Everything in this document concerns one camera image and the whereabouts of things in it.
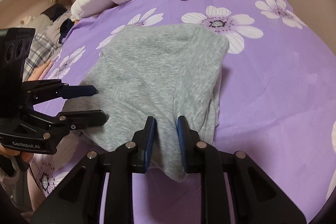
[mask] silver rivet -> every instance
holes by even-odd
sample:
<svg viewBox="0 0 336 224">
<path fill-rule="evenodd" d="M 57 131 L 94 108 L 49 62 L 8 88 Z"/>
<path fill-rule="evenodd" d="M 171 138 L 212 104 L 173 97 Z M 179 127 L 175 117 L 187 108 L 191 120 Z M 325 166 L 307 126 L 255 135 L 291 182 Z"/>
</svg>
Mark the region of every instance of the silver rivet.
<svg viewBox="0 0 336 224">
<path fill-rule="evenodd" d="M 136 146 L 135 142 L 127 142 L 125 146 L 129 149 L 134 148 Z"/>
<path fill-rule="evenodd" d="M 49 138 L 50 138 L 50 133 L 44 133 L 43 134 L 43 138 L 45 139 L 45 140 L 48 140 Z"/>
<path fill-rule="evenodd" d="M 246 153 L 244 151 L 237 151 L 236 157 L 240 159 L 244 159 L 246 157 Z"/>
<path fill-rule="evenodd" d="M 97 156 L 97 152 L 96 151 L 90 151 L 86 154 L 86 156 L 91 160 L 94 159 Z"/>
<path fill-rule="evenodd" d="M 198 142 L 196 143 L 196 146 L 200 149 L 206 148 L 207 147 L 207 143 L 205 142 Z"/>
</svg>

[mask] purple floral fabric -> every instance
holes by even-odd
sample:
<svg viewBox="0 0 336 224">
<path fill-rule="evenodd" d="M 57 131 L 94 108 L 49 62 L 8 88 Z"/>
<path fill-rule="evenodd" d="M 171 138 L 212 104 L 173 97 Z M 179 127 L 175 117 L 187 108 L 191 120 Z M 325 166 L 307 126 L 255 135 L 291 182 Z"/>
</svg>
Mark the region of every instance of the purple floral fabric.
<svg viewBox="0 0 336 224">
<path fill-rule="evenodd" d="M 183 23 L 230 41 L 217 148 L 246 151 L 312 220 L 336 184 L 336 58 L 286 0 L 132 0 L 76 24 L 46 78 L 78 85 L 127 25 Z M 57 99 L 35 109 L 56 115 L 63 104 Z M 92 150 L 72 135 L 62 146 L 56 155 L 34 157 L 45 195 Z M 134 174 L 133 204 L 135 223 L 200 223 L 199 176 L 179 184 L 159 170 Z"/>
</svg>

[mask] plaid fabric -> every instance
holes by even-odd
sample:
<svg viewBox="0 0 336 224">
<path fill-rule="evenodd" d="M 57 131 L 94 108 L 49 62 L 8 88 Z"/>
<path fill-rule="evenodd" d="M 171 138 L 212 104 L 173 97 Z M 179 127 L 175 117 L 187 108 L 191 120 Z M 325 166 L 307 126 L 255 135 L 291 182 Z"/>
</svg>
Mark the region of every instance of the plaid fabric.
<svg viewBox="0 0 336 224">
<path fill-rule="evenodd" d="M 47 62 L 56 49 L 57 46 L 46 38 L 45 33 L 36 34 L 25 62 L 23 81 L 28 80 L 35 68 Z"/>
</svg>

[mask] beige wall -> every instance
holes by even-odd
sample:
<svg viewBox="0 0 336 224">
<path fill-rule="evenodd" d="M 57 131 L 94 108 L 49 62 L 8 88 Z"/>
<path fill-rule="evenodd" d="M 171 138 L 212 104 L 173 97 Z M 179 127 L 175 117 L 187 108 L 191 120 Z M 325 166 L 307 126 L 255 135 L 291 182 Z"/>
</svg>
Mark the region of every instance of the beige wall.
<svg viewBox="0 0 336 224">
<path fill-rule="evenodd" d="M 52 4 L 50 0 L 0 0 L 0 28 L 15 27 L 25 16 L 38 16 Z"/>
</svg>

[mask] folded gray clothing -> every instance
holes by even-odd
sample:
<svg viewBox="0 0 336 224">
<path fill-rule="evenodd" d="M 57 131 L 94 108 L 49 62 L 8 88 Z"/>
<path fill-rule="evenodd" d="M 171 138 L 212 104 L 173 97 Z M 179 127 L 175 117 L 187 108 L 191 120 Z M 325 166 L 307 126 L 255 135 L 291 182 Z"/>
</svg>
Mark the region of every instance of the folded gray clothing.
<svg viewBox="0 0 336 224">
<path fill-rule="evenodd" d="M 131 26 L 101 52 L 81 83 L 99 94 L 66 101 L 63 111 L 101 109 L 109 120 L 84 130 L 107 151 L 130 141 L 147 116 L 157 120 L 152 166 L 182 181 L 184 173 L 176 122 L 184 115 L 202 140 L 212 143 L 218 112 L 225 36 L 192 24 Z"/>
</svg>

